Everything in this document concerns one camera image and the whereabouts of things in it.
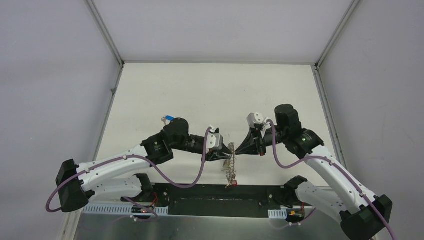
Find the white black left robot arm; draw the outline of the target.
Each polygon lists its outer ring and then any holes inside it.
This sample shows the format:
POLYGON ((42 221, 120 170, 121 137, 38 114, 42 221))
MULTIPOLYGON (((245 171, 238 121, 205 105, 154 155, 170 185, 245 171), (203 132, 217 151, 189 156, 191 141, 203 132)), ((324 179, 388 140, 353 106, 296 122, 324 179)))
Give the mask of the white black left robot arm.
POLYGON ((46 203, 47 212, 74 212, 94 199, 127 197, 144 203, 153 195, 148 179, 142 174, 127 178, 122 178, 123 175, 154 168, 171 185, 186 189, 199 182, 206 162, 231 158, 232 151, 223 143, 218 128, 209 126, 199 136, 189 133, 189 123, 183 118, 167 115, 162 121, 164 127, 159 133, 123 153, 85 163, 64 161, 55 179, 56 189, 46 203), (193 183, 173 182, 158 168, 174 158, 174 150, 201 156, 199 173, 193 183))

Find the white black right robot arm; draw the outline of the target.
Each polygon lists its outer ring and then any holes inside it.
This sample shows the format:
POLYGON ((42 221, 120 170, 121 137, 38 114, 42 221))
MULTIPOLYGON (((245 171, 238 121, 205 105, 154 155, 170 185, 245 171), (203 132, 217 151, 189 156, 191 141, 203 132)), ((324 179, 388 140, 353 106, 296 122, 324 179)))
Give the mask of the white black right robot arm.
POLYGON ((369 240, 383 229, 396 239, 390 226, 392 200, 376 195, 341 165, 324 141, 302 126, 299 113, 291 104, 278 105, 274 114, 274 119, 258 112, 247 116, 249 132, 235 154, 264 156, 271 147, 274 160, 282 169, 308 165, 332 191, 321 191, 306 178, 296 176, 283 187, 288 204, 301 202, 318 209, 337 222, 351 240, 369 240))

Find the blue tag key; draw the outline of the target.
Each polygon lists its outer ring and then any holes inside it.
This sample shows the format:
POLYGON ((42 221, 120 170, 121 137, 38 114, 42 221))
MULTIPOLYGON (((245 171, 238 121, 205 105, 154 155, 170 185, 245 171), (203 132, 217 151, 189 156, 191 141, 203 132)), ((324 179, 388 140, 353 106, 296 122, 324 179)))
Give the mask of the blue tag key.
POLYGON ((166 115, 166 116, 161 118, 161 121, 166 125, 168 122, 170 123, 174 119, 175 118, 173 116, 166 115))

